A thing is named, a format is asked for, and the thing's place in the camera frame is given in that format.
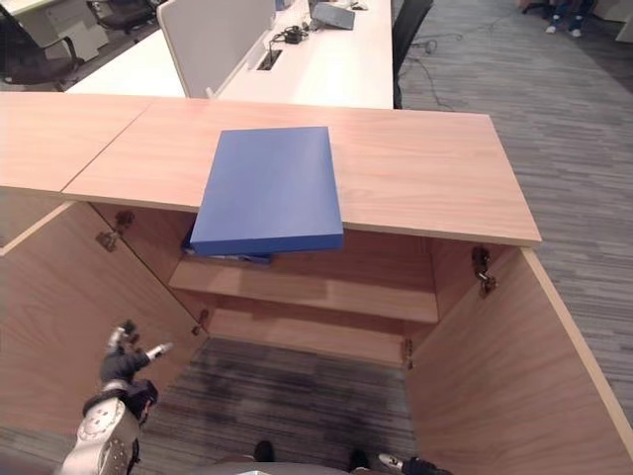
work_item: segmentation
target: jeans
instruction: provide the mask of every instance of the jeans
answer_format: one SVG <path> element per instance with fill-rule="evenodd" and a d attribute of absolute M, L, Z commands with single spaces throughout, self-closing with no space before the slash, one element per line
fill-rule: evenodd
<path fill-rule="evenodd" d="M 550 25 L 554 27 L 558 27 L 563 23 L 563 19 L 565 18 L 565 14 L 570 8 L 572 2 L 570 0 L 563 0 L 559 3 L 558 7 L 554 11 L 554 16 L 552 17 L 552 23 Z M 578 8 L 578 11 L 574 14 L 574 19 L 570 23 L 570 31 L 571 30 L 579 30 L 583 27 L 583 22 L 585 21 L 585 17 L 588 15 L 591 7 L 593 6 L 593 0 L 582 0 L 581 5 Z"/>

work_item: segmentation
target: laptop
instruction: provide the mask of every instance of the laptop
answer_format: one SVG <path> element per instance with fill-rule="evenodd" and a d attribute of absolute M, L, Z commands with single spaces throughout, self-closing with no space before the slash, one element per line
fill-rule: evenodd
<path fill-rule="evenodd" d="M 353 30 L 356 12 L 344 8 L 335 7 L 325 2 L 310 3 L 313 22 L 317 22 L 322 27 L 339 28 L 342 30 Z"/>

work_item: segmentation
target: blue box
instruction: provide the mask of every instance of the blue box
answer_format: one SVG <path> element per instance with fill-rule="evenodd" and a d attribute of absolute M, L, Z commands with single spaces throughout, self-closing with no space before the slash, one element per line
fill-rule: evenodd
<path fill-rule="evenodd" d="M 200 255 L 342 248 L 327 128 L 222 132 L 191 245 Z"/>

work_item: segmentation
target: robotic arm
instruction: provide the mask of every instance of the robotic arm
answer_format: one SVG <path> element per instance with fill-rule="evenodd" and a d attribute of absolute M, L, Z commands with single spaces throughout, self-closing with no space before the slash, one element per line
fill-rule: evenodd
<path fill-rule="evenodd" d="M 64 460 L 62 475 L 129 474 L 138 462 L 138 435 L 158 391 L 148 380 L 135 381 L 137 371 L 172 347 L 160 344 L 150 351 L 134 350 L 136 326 L 127 321 L 108 340 L 101 364 L 102 390 L 83 408 L 77 442 Z"/>

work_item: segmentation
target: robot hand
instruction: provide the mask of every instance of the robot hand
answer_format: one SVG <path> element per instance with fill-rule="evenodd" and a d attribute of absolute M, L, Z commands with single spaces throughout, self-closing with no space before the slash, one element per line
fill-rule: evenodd
<path fill-rule="evenodd" d="M 131 384 L 137 371 L 173 347 L 172 343 L 164 343 L 147 352 L 134 351 L 133 346 L 137 341 L 136 326 L 131 321 L 124 322 L 112 332 L 106 357 L 101 364 L 100 376 L 104 384 L 111 381 Z"/>
<path fill-rule="evenodd" d="M 451 475 L 451 472 L 437 468 L 431 462 L 412 457 L 403 462 L 402 471 L 405 475 Z"/>
<path fill-rule="evenodd" d="M 402 461 L 388 453 L 381 453 L 379 460 L 388 467 L 403 472 L 405 475 L 452 475 L 448 470 L 437 468 L 436 465 L 417 457 Z"/>

